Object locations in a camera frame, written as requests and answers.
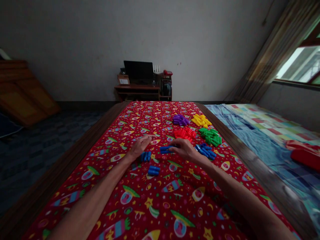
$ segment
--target wooden wardrobe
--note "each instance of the wooden wardrobe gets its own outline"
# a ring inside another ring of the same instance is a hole
[[[28,127],[60,111],[23,60],[0,60],[0,110]]]

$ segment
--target window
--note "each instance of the window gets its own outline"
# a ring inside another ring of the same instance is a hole
[[[276,80],[320,85],[320,20],[281,67]]]

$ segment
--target curtain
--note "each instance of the curtain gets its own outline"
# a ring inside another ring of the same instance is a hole
[[[320,16],[318,0],[291,0],[235,90],[235,100],[257,103],[281,65],[299,47]]]

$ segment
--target dark floor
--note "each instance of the dark floor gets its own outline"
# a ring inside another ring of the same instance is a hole
[[[0,142],[0,216],[106,111],[63,111]]]

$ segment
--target blue bedsheet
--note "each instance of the blue bedsheet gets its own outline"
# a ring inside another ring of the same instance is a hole
[[[205,105],[300,196],[320,235],[320,174],[290,158],[291,151],[221,105]]]

